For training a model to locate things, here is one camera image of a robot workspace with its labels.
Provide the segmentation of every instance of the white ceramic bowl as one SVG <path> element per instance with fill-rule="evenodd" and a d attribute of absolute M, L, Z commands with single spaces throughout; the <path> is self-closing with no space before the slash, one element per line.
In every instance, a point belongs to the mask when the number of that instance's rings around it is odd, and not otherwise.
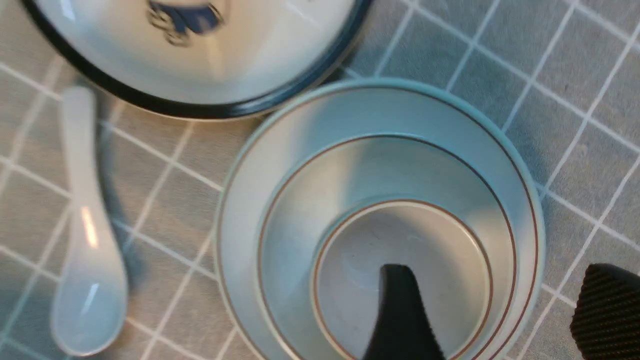
<path fill-rule="evenodd" d="M 446 218 L 453 222 L 448 228 L 435 229 L 427 224 L 442 219 L 426 217 L 419 225 L 415 215 L 435 213 L 407 213 L 402 208 L 416 207 L 390 208 L 390 200 L 422 203 L 448 213 Z M 374 237 L 378 242 L 364 244 L 364 248 L 357 241 L 347 241 L 347 246 L 356 249 L 339 254 L 343 241 L 329 246 L 335 239 L 333 233 L 344 228 L 341 223 L 350 224 L 354 217 L 380 204 L 388 216 L 391 209 L 405 215 L 396 217 L 402 224 L 388 222 L 383 228 L 371 229 L 378 233 Z M 404 239 L 393 239 L 391 227 Z M 371 239 L 369 234 L 350 236 Z M 407 241 L 409 237 L 422 240 Z M 484 243 L 478 243 L 476 237 Z M 451 241 L 458 242 L 459 256 L 445 255 L 446 243 L 452 245 Z M 409 256 L 409 249 L 415 257 Z M 434 258 L 429 251 L 435 249 L 440 249 L 440 255 Z M 347 256 L 347 264 L 337 266 L 336 256 Z M 325 259 L 334 265 L 320 272 L 319 264 Z M 446 275 L 457 279 L 460 287 L 445 291 L 438 277 L 428 273 L 432 269 L 428 262 L 450 268 Z M 472 168 L 438 147 L 403 136 L 348 140 L 314 156 L 279 187 L 260 230 L 257 277 L 269 321 L 299 357 L 363 356 L 377 317 L 378 275 L 385 263 L 413 268 L 432 328 L 450 357 L 477 352 L 488 341 L 513 291 L 514 242 L 500 203 Z M 342 275 L 349 268 L 360 273 L 347 280 Z M 330 285 L 329 292 L 316 291 L 319 282 L 327 285 L 324 289 Z M 439 299 L 426 296 L 435 293 Z M 318 298 L 328 311 L 312 307 Z M 450 305 L 447 313 L 436 313 L 446 308 L 443 304 Z M 339 354 L 319 341 L 316 318 Z"/>
<path fill-rule="evenodd" d="M 480 240 L 460 219 L 433 204 L 388 200 L 341 221 L 312 267 L 316 320 L 343 356 L 361 359 L 365 354 L 378 317 L 380 268 L 385 264 L 407 265 L 415 274 L 447 358 L 473 353 L 496 330 L 496 315 L 504 314 L 508 297 L 493 291 Z"/>
<path fill-rule="evenodd" d="M 445 149 L 495 192 L 515 239 L 517 271 L 508 313 L 480 353 L 482 359 L 505 353 L 522 331 L 541 284 L 545 240 L 533 181 L 509 140 L 477 110 L 430 86 L 395 79 L 314 90 L 272 115 L 249 139 L 227 178 L 216 217 L 216 269 L 232 318 L 262 357 L 297 356 L 270 318 L 262 316 L 255 273 L 266 211 L 274 192 L 310 158 L 376 134 Z"/>
<path fill-rule="evenodd" d="M 147 110 L 227 119 L 328 75 L 371 0 L 22 0 L 89 80 Z"/>

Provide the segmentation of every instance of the plate rim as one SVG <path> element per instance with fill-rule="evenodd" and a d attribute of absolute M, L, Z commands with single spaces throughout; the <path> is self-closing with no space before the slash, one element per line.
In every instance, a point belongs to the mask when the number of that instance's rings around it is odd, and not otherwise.
<path fill-rule="evenodd" d="M 201 121 L 239 120 L 259 115 L 291 100 L 308 88 L 328 77 L 352 49 L 364 28 L 373 0 L 354 0 L 353 8 L 342 29 L 310 66 L 294 79 L 269 92 L 242 101 L 223 104 L 192 104 L 148 94 L 117 80 L 102 71 L 77 51 L 40 11 L 39 0 L 20 0 L 22 8 L 48 43 L 66 59 L 84 78 L 97 87 L 129 104 L 152 113 L 178 119 Z"/>
<path fill-rule="evenodd" d="M 536 242 L 536 267 L 534 268 L 534 275 L 532 280 L 532 291 L 530 292 L 527 301 L 525 303 L 525 310 L 519 316 L 519 320 L 517 325 L 513 328 L 508 338 L 504 341 L 504 343 L 495 350 L 495 353 L 491 356 L 490 359 L 493 359 L 495 356 L 504 351 L 505 348 L 509 348 L 519 337 L 519 335 L 524 331 L 524 326 L 520 326 L 520 323 L 523 319 L 529 318 L 534 310 L 534 306 L 531 304 L 534 303 L 540 295 L 541 285 L 543 281 L 543 274 L 545 269 L 545 258 L 546 258 L 546 234 L 545 234 L 545 224 L 543 221 L 543 212 L 540 204 L 540 200 L 538 197 L 538 193 L 536 191 L 535 182 L 531 177 L 531 172 L 529 171 L 526 163 L 522 159 L 520 153 L 517 151 L 515 146 L 511 143 L 511 141 L 507 138 L 507 136 L 493 123 L 485 114 L 481 111 L 473 107 L 471 104 L 466 101 L 445 92 L 442 89 L 439 89 L 435 86 L 428 85 L 425 83 L 420 83 L 418 81 L 409 80 L 409 79 L 401 79 L 401 78 L 368 78 L 368 79 L 352 79 L 347 81 L 341 81 L 338 83 L 332 83 L 325 86 L 322 86 L 312 92 L 305 93 L 301 96 L 295 98 L 295 100 L 287 103 L 285 106 L 280 108 L 279 110 L 274 111 L 267 120 L 265 120 L 247 139 L 247 141 L 242 146 L 241 150 L 237 153 L 236 158 L 230 167 L 227 176 L 225 178 L 223 189 L 225 191 L 222 193 L 220 198 L 220 202 L 218 203 L 218 207 L 216 209 L 216 214 L 214 218 L 214 228 L 215 232 L 211 235 L 211 241 L 213 246 L 213 254 L 214 254 L 214 264 L 216 273 L 218 274 L 220 281 L 218 281 L 218 288 L 220 292 L 223 294 L 223 302 L 225 307 L 230 314 L 232 321 L 238 326 L 240 330 L 239 333 L 246 341 L 249 347 L 252 348 L 255 354 L 260 355 L 263 359 L 268 359 L 260 348 L 256 347 L 254 342 L 247 337 L 245 334 L 244 327 L 239 323 L 237 319 L 236 311 L 231 305 L 230 299 L 228 298 L 228 292 L 224 285 L 225 278 L 224 273 L 221 267 L 221 259 L 219 257 L 219 247 L 220 247 L 220 224 L 223 215 L 223 208 L 228 198 L 228 191 L 226 189 L 229 188 L 229 185 L 234 180 L 237 170 L 242 164 L 244 158 L 247 153 L 251 150 L 254 143 L 266 132 L 270 129 L 271 126 L 274 126 L 280 119 L 284 117 L 284 115 L 289 112 L 294 111 L 296 108 L 313 101 L 315 99 L 321 98 L 328 94 L 332 94 L 334 92 L 344 91 L 344 90 L 355 90 L 359 88 L 391 88 L 396 90 L 404 90 L 409 92 L 415 92 L 416 94 L 421 94 L 423 96 L 432 98 L 436 101 L 440 101 L 445 105 L 451 106 L 455 110 L 462 112 L 469 120 L 476 122 L 481 128 L 483 128 L 488 135 L 490 135 L 494 140 L 501 146 L 504 152 L 511 160 L 513 166 L 518 172 L 520 180 L 522 184 L 525 186 L 525 191 L 528 194 L 529 205 L 532 213 L 532 218 L 534 221 L 534 232 L 538 238 Z"/>

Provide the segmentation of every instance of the white ceramic spoon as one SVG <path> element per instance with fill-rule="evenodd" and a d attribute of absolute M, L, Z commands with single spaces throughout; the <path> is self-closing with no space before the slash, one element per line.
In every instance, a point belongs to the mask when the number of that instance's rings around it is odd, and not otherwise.
<path fill-rule="evenodd" d="M 104 350 L 127 312 L 124 262 L 104 210 L 95 161 L 96 100 L 87 88 L 65 91 L 61 128 L 72 193 L 70 241 L 51 314 L 53 338 L 73 356 Z"/>

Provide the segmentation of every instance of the gray tile floor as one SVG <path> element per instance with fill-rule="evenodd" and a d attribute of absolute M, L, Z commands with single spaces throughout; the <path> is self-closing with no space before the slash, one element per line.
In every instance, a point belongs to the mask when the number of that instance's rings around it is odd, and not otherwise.
<path fill-rule="evenodd" d="M 331 79 L 400 76 L 490 118 L 538 184 L 547 269 L 506 359 L 580 359 L 568 332 L 584 269 L 640 272 L 637 0 L 376 0 L 356 52 Z M 56 107 L 74 72 L 0 0 L 0 359 L 65 359 L 48 333 L 67 242 Z M 100 170 L 129 267 L 131 305 L 96 359 L 252 359 L 216 286 L 212 209 L 260 119 L 151 115 L 108 95 Z"/>

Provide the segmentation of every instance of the plate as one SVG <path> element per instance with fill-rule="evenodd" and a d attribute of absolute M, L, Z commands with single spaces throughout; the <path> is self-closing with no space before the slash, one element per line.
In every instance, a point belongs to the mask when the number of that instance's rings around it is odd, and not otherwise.
<path fill-rule="evenodd" d="M 146 110 L 190 119 L 267 111 L 318 83 L 371 0 L 22 0 L 85 77 Z"/>

